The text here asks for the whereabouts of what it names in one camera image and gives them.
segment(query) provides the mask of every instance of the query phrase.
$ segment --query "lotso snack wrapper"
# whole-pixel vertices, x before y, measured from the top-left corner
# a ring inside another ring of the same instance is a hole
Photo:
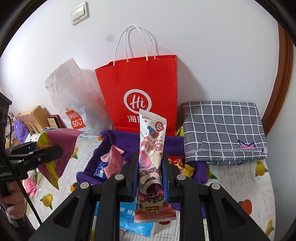
[[[170,221],[176,212],[165,201],[160,176],[166,119],[140,109],[139,182],[136,198],[136,223]]]

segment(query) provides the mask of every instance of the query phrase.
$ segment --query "white bag handle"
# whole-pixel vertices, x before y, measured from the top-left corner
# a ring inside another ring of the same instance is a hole
[[[117,46],[116,46],[116,49],[115,49],[115,53],[114,53],[114,58],[113,58],[113,66],[115,66],[115,55],[116,55],[116,52],[117,52],[117,49],[118,49],[118,46],[119,46],[119,43],[120,43],[120,40],[121,40],[121,38],[122,38],[122,36],[123,36],[123,34],[126,32],[128,32],[129,31],[129,29],[130,28],[132,28],[132,27],[136,27],[137,29],[138,29],[138,31],[140,32],[140,34],[141,34],[141,37],[142,37],[142,39],[143,39],[143,42],[144,42],[144,45],[145,45],[145,53],[146,53],[146,61],[148,61],[148,55],[147,55],[147,48],[146,48],[146,42],[145,42],[145,39],[144,39],[144,37],[143,37],[143,35],[142,35],[142,32],[140,31],[140,29],[139,29],[139,27],[141,28],[141,29],[143,29],[141,26],[139,26],[139,25],[135,25],[135,24],[133,24],[133,25],[130,25],[130,26],[128,26],[124,31],[123,31],[123,33],[121,34],[121,36],[120,36],[120,38],[119,38],[119,41],[118,41],[118,43],[117,43]],[[150,38],[150,40],[151,40],[151,43],[152,43],[152,47],[153,47],[153,55],[154,55],[154,59],[155,59],[155,54],[154,54],[154,45],[153,45],[153,41],[152,41],[152,39],[151,39],[151,37],[149,36],[149,38]]]

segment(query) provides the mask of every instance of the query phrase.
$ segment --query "folded checkered fabric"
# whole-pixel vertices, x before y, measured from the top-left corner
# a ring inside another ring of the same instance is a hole
[[[254,103],[183,103],[185,162],[232,165],[267,157],[265,134]]]

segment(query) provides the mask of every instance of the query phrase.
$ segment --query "brown wood trim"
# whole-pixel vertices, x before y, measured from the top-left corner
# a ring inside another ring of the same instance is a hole
[[[279,26],[279,65],[274,87],[262,117],[262,124],[267,136],[276,121],[288,91],[293,67],[293,42]]]

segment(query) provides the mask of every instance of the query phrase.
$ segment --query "metal screw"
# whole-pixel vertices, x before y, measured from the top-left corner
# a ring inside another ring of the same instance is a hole
[[[220,186],[218,183],[213,183],[213,184],[212,184],[212,188],[215,189],[215,190],[219,190],[220,187],[221,187],[221,186]]]
[[[115,176],[115,179],[116,180],[122,180],[124,178],[124,175],[122,175],[122,174],[117,174],[116,176]]]
[[[81,183],[81,184],[80,184],[80,187],[81,187],[82,189],[88,188],[88,187],[89,187],[89,183]]]
[[[186,179],[186,176],[183,175],[183,174],[179,174],[179,175],[177,176],[177,179],[183,181],[183,180]]]

